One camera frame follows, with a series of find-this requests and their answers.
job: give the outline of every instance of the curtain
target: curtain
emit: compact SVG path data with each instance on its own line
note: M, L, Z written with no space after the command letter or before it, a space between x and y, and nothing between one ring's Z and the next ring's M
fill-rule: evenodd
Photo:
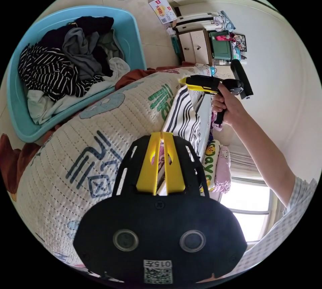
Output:
M232 177L260 180L263 179L253 159L249 155L231 151L230 161L230 171Z

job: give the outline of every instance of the window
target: window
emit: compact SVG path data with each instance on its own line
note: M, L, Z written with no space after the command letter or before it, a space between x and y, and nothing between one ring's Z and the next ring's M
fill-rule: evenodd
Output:
M265 234L272 210L272 191L263 181L232 178L230 191L219 202L229 208L243 230L247 242L257 242Z

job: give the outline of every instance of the blue laundry basket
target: blue laundry basket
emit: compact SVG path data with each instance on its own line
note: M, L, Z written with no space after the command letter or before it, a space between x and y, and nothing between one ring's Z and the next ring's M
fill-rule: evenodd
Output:
M110 88L82 100L61 113L52 116L42 125L36 125L30 117L25 87L18 75L18 63L22 50L27 44L32 45L40 41L48 31L62 27L82 16L113 17L114 25L112 28L124 52L125 61L131 70L137 68L146 69L137 22L128 11L107 6L90 5L63 9L46 16L28 29L15 49L9 63L7 80L8 109L14 130L24 142L38 140L64 119L114 91L114 88Z

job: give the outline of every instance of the yellow bracket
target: yellow bracket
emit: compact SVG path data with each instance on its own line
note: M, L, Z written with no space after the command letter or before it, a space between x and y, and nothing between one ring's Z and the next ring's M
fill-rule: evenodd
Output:
M186 83L186 80L187 80L187 78L183 78L179 82L181 84L185 84L188 87L189 90L192 90L192 91L201 91L201 92L209 92L209 93L212 93L212 94L217 94L218 93L217 91L210 90L209 87L202 87L201 85L187 84Z
M175 148L173 134L169 132L154 132L151 134L147 152L144 157L141 172L137 182L139 192L156 195L159 168L160 141L164 142L164 164L167 195L183 192L185 184L181 172L178 154Z

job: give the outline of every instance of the white wall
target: white wall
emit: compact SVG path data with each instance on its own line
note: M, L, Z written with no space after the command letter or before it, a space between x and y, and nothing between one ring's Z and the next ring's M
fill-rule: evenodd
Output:
M305 75L304 104L294 131L281 149L294 174L300 178L317 181L322 171L322 89L313 61L298 37L303 74Z
M180 6L182 15L221 10L236 26L235 32L246 35L245 71L254 96L243 104L283 148L297 120L303 93L302 63L294 30L286 20L245 5L206 2ZM243 147L236 135L232 144Z

